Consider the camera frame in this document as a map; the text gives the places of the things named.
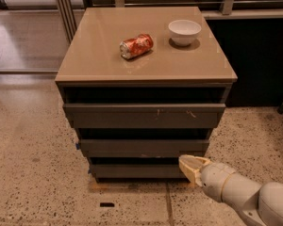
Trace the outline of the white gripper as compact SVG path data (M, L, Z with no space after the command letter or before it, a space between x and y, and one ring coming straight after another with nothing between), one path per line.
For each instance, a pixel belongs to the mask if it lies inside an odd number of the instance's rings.
M222 201L225 181L236 172L227 164L211 163L205 157L188 154L179 156L179 168L192 186L200 186L202 182L204 193L216 202Z

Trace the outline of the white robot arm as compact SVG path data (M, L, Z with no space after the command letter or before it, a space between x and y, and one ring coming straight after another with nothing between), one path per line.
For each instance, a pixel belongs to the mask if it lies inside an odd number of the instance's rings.
M193 186L230 206L247 226L283 226L283 184L264 185L239 174L224 163L180 155L179 167Z

